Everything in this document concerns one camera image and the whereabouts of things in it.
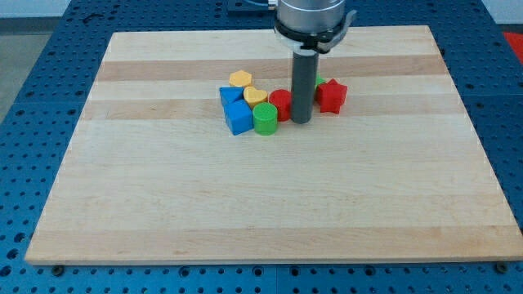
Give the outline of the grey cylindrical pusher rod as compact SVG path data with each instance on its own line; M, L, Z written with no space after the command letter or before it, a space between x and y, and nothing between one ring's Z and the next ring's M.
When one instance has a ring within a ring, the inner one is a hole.
M293 54L291 119L304 124L311 120L319 55Z

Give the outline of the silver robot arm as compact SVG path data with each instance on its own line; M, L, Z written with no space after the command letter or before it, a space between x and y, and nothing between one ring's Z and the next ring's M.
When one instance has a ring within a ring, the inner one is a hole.
M281 0L277 2L275 35L293 53L290 118L311 120L319 56L329 53L346 36L356 10L345 0Z

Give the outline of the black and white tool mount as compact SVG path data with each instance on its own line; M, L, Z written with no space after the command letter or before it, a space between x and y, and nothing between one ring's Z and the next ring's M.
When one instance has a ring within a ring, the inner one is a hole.
M342 20L332 29L317 33L303 33L291 30L275 20L276 39L297 54L327 54L338 45L344 37L351 23L356 19L357 11L349 11Z

